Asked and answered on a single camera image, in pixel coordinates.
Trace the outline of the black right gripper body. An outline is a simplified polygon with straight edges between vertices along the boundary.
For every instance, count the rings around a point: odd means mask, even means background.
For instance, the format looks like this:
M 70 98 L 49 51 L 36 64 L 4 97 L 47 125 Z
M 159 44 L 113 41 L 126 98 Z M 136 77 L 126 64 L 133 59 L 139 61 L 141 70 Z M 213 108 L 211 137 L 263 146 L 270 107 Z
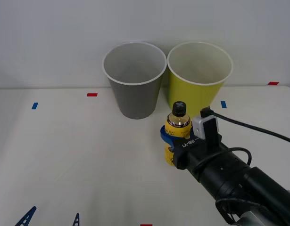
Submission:
M 222 136 L 218 133 L 205 139 L 195 135 L 172 137 L 172 154 L 172 164 L 179 170 L 220 170 L 230 165 L 230 152 L 222 144 Z

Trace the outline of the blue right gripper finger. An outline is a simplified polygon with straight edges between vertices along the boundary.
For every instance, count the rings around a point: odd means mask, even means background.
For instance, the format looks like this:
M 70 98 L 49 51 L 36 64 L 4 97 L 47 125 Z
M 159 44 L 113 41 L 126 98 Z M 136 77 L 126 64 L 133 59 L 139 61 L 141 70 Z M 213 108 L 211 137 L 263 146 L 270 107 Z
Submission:
M 166 133 L 165 125 L 163 125 L 160 129 L 160 136 L 163 139 L 163 141 L 169 145 L 168 150 L 173 151 L 175 142 L 178 140 L 178 137 Z

